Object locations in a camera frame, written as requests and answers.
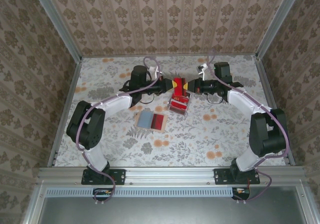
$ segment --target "floor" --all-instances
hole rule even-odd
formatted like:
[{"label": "floor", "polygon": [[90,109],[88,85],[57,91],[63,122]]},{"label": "floor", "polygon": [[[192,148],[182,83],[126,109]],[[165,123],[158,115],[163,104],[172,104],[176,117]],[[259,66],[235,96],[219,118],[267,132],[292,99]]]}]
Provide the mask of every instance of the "floor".
[{"label": "floor", "polygon": [[[84,58],[73,96],[68,121],[77,103],[99,101],[113,96],[130,79],[131,70],[142,65],[143,57]],[[159,56],[165,78],[197,79],[196,66],[204,56]],[[254,57],[251,55],[216,56],[215,62],[228,62],[234,81],[244,85],[249,94],[266,105]],[[206,167],[229,166],[249,146],[250,116],[223,102],[210,104],[204,95],[193,95],[187,115],[167,110],[172,91],[156,96],[150,104],[138,103],[131,109],[116,113],[104,122],[100,141],[103,154],[113,167]],[[152,96],[143,96],[148,102]],[[210,96],[211,102],[218,97]],[[134,116],[141,110],[168,115],[164,133],[134,127]],[[76,145],[66,135],[61,141],[55,166],[86,166]],[[266,166],[282,166],[282,158],[269,159]]]}]

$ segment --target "wall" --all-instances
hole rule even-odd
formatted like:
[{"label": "wall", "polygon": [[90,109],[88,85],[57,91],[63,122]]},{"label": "wall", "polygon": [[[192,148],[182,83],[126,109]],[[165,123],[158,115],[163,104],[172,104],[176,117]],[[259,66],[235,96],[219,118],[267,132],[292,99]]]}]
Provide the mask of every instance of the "wall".
[{"label": "wall", "polygon": [[19,223],[75,63],[38,0],[0,0],[0,223]]},{"label": "wall", "polygon": [[52,0],[83,56],[255,53],[282,0]]},{"label": "wall", "polygon": [[320,204],[320,0],[296,0],[262,60],[291,148]]}]

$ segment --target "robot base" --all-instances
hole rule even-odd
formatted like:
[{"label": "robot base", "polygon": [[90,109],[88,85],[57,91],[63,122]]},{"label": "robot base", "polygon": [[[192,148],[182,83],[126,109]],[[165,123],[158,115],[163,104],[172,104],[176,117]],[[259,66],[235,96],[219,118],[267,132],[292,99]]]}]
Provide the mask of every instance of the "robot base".
[{"label": "robot base", "polygon": [[[125,169],[110,169],[110,165],[105,167],[102,171],[108,174],[114,180],[116,185],[124,185],[126,180],[126,170]],[[82,173],[81,179],[82,185],[112,185],[112,181],[105,175],[99,174],[89,168],[88,166]]]},{"label": "robot base", "polygon": [[231,162],[230,168],[214,169],[214,181],[216,185],[232,184],[260,184],[259,174],[255,170],[242,172],[239,170],[236,159]]}]

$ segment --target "gray leaf pattern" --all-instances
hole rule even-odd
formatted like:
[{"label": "gray leaf pattern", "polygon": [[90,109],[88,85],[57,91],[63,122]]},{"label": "gray leaf pattern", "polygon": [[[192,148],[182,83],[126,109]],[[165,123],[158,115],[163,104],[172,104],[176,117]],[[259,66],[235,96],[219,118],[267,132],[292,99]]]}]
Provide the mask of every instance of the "gray leaf pattern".
[{"label": "gray leaf pattern", "polygon": [[[173,79],[197,79],[196,67],[205,56],[159,56],[163,76]],[[118,93],[130,79],[143,57],[84,58],[68,121],[79,101],[97,102]],[[254,57],[216,56],[215,62],[229,62],[233,79],[244,85],[250,95],[266,104]],[[148,66],[155,66],[147,61]],[[113,167],[205,167],[229,166],[231,161],[248,148],[250,117],[235,106],[223,102],[210,104],[204,95],[194,94],[185,116],[170,112],[167,103],[173,91],[155,96],[150,104],[138,103],[114,115],[106,114],[100,141],[104,156]],[[143,101],[151,100],[144,95]],[[210,102],[220,97],[209,96]],[[135,114],[148,110],[168,116],[164,133],[134,126]],[[265,165],[284,165],[281,159],[268,160]],[[64,133],[56,166],[86,166],[75,144]]]}]

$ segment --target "purple cable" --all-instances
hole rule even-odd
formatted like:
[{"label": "purple cable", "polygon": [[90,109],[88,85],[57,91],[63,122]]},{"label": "purple cable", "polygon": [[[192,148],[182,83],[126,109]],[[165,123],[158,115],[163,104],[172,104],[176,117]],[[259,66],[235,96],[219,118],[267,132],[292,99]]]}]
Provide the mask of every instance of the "purple cable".
[{"label": "purple cable", "polygon": [[212,75],[214,78],[216,78],[216,80],[217,80],[218,82],[220,82],[221,84],[225,85],[226,87],[231,88],[231,89],[235,90],[236,92],[241,93],[242,95],[245,95],[247,98],[249,98],[249,100],[251,100],[253,103],[255,103],[259,108],[261,108],[262,110],[264,110],[264,111],[271,117],[271,119],[277,124],[277,126],[279,127],[279,129],[281,130],[281,132],[282,132],[282,134],[283,134],[283,136],[284,136],[284,140],[285,140],[285,151],[284,151],[283,154],[266,156],[265,158],[261,159],[260,161],[258,161],[258,162],[254,165],[254,169],[255,169],[255,171],[256,171],[257,173],[259,173],[259,174],[261,174],[261,175],[264,175],[264,176],[266,176],[266,177],[269,178],[269,183],[266,185],[266,187],[265,187],[258,195],[254,196],[254,197],[252,197],[252,198],[249,198],[249,199],[247,199],[247,200],[242,200],[243,202],[252,201],[252,200],[260,197],[260,196],[270,187],[270,185],[271,185],[271,183],[272,183],[272,178],[271,178],[271,176],[268,175],[268,174],[266,174],[266,173],[263,173],[263,172],[259,171],[259,170],[257,169],[257,167],[258,167],[261,163],[263,163],[266,159],[270,159],[270,158],[283,158],[283,157],[285,157],[285,156],[288,154],[288,151],[289,151],[289,148],[290,148],[290,146],[289,146],[289,138],[288,138],[288,135],[287,135],[284,127],[281,125],[281,123],[280,123],[280,122],[276,119],[276,117],[275,117],[268,109],[266,109],[261,103],[259,103],[256,99],[254,99],[252,96],[250,96],[246,91],[242,91],[242,90],[240,90],[240,89],[238,89],[238,88],[236,88],[236,87],[233,87],[233,86],[231,86],[231,85],[228,85],[227,83],[225,83],[224,81],[220,80],[220,79],[216,76],[215,72],[214,72],[214,71],[212,70],[212,68],[210,67],[210,64],[213,62],[213,60],[214,60],[215,57],[216,57],[216,52],[215,52],[214,50],[213,50],[212,56],[213,56],[213,57],[212,57],[212,59],[211,59],[210,61],[209,61],[209,54],[208,54],[208,56],[206,57],[207,66],[208,66],[208,69],[209,69],[211,75]]},{"label": "purple cable", "polygon": [[250,96],[246,91],[243,91],[243,90],[240,90],[236,87],[233,87],[231,85],[228,85],[227,83],[225,83],[224,81],[220,80],[216,74],[214,73],[214,71],[212,70],[212,68],[210,67],[210,64],[213,62],[213,60],[215,59],[216,55],[213,54],[213,57],[212,59],[209,61],[209,56],[207,56],[207,66],[208,66],[208,69],[210,71],[210,73],[213,75],[213,77],[216,78],[216,80],[218,82],[220,82],[221,84],[225,85],[226,87],[228,88],[231,88],[233,90],[235,90],[236,92],[238,93],[241,93],[242,95],[245,95],[248,99],[250,99],[254,104],[256,104],[259,108],[261,108],[262,110],[264,110],[270,117],[271,119],[277,124],[277,126],[279,127],[279,129],[281,130],[282,134],[283,134],[283,137],[284,137],[284,140],[285,140],[285,151],[284,153],[280,154],[280,155],[269,155],[269,156],[266,156],[264,159],[261,159],[261,161],[259,161],[254,167],[257,167],[259,166],[261,163],[263,163],[265,161],[265,159],[270,159],[270,158],[283,158],[285,157],[287,154],[288,154],[288,151],[289,151],[289,138],[288,138],[288,135],[285,131],[285,129],[283,128],[283,126],[281,125],[281,123],[276,119],[276,117],[274,115],[272,115],[272,113],[266,109],[261,103],[259,103],[256,99],[254,99],[252,96]]},{"label": "purple cable", "polygon": [[[143,58],[143,64],[146,66],[146,59],[147,59],[147,58],[150,59],[150,60],[155,61],[156,65],[157,65],[157,67],[158,67],[158,71],[160,72],[160,65],[159,65],[159,62],[156,60],[155,57],[146,56],[145,58]],[[103,99],[102,101],[94,104],[93,106],[91,106],[91,107],[86,111],[86,113],[84,114],[84,116],[83,116],[83,118],[82,118],[82,120],[81,120],[81,122],[80,122],[78,131],[77,131],[76,137],[75,137],[75,145],[76,145],[76,148],[77,148],[79,151],[82,152],[82,156],[83,156],[84,160],[88,163],[88,166],[89,166],[92,170],[94,170],[95,172],[97,172],[97,173],[99,173],[99,174],[101,174],[101,175],[106,176],[107,178],[109,178],[109,179],[112,181],[112,185],[113,185],[112,192],[111,192],[110,196],[109,196],[106,200],[104,200],[103,202],[109,201],[110,198],[113,196],[113,194],[115,193],[115,190],[116,190],[116,183],[115,183],[115,181],[112,179],[111,176],[109,176],[108,174],[106,174],[106,173],[104,173],[104,172],[102,172],[102,171],[97,170],[97,169],[90,163],[89,159],[86,157],[85,152],[84,152],[85,148],[81,148],[81,147],[80,147],[79,137],[80,137],[81,129],[82,129],[84,123],[85,123],[85,120],[86,120],[87,116],[89,115],[89,113],[90,113],[94,108],[96,108],[97,106],[102,105],[102,104],[104,104],[104,103],[106,103],[106,102],[108,102],[108,101],[110,101],[110,100],[112,100],[112,99],[115,99],[115,98],[118,98],[118,97],[121,97],[121,96],[130,95],[130,94],[133,94],[133,93],[137,93],[137,92],[144,91],[144,90],[152,87],[152,86],[158,81],[159,77],[160,77],[160,75],[157,75],[157,78],[156,78],[150,85],[148,85],[148,86],[146,86],[146,87],[140,88],[140,89],[138,89],[138,90],[132,90],[132,91],[129,91],[129,92],[123,92],[123,93],[120,93],[119,95],[114,95],[114,96],[108,97],[108,98]],[[96,202],[98,202],[96,196],[97,196],[97,195],[95,194],[93,198],[94,198],[94,200],[95,200]]]}]

